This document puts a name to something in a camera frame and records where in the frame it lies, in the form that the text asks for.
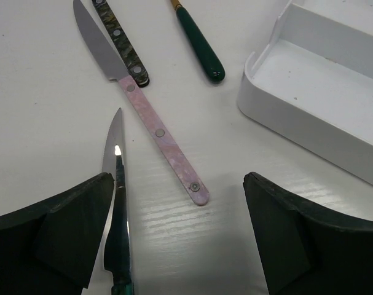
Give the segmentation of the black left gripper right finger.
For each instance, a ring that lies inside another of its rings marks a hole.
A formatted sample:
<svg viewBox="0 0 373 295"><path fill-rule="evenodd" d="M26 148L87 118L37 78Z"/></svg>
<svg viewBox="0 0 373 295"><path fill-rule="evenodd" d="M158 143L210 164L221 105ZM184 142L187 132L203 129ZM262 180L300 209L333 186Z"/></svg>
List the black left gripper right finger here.
<svg viewBox="0 0 373 295"><path fill-rule="evenodd" d="M255 172L243 188L270 294L373 294L373 221L329 209Z"/></svg>

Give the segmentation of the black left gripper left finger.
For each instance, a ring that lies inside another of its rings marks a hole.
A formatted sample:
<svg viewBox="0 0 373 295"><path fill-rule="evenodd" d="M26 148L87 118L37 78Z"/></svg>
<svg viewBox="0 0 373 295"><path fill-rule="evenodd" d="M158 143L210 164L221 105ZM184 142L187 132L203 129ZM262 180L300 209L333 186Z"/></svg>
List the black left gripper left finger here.
<svg viewBox="0 0 373 295"><path fill-rule="evenodd" d="M81 294L95 265L114 180L100 173L0 216L0 294Z"/></svg>

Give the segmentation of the teal handled knife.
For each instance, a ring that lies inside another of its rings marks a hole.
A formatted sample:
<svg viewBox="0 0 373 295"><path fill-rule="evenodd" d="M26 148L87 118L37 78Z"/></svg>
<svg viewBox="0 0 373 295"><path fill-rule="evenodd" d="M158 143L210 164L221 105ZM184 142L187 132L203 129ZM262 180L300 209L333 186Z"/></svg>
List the teal handled knife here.
<svg viewBox="0 0 373 295"><path fill-rule="evenodd" d="M122 110L118 109L110 124L102 165L102 171L114 178L111 225L103 255L104 269L112 273L112 294L134 293L124 156Z"/></svg>

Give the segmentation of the pink handled knife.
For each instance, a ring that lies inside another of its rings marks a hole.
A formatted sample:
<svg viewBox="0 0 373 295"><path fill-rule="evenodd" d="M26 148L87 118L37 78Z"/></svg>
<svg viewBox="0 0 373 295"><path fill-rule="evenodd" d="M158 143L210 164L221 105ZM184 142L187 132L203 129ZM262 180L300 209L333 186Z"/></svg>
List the pink handled knife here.
<svg viewBox="0 0 373 295"><path fill-rule="evenodd" d="M73 2L73 10L81 36L97 65L109 81L118 82L192 201L198 206L206 205L210 198L208 189L129 74L122 59L116 54L81 1Z"/></svg>

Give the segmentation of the dark marbled handled knife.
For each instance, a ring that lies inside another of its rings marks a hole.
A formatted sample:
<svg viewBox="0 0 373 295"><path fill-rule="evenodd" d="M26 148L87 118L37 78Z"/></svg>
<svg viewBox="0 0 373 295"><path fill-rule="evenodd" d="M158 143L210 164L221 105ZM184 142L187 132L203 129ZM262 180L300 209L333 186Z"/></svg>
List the dark marbled handled knife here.
<svg viewBox="0 0 373 295"><path fill-rule="evenodd" d="M148 72L108 2L92 0L92 4L132 78L139 87L148 86Z"/></svg>

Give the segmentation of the white cutlery tray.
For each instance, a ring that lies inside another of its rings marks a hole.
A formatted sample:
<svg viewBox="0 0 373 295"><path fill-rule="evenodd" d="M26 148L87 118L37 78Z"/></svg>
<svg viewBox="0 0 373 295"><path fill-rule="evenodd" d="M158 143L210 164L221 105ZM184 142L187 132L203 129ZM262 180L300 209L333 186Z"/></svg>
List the white cutlery tray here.
<svg viewBox="0 0 373 295"><path fill-rule="evenodd" d="M373 1L289 1L246 60L237 104L373 185Z"/></svg>

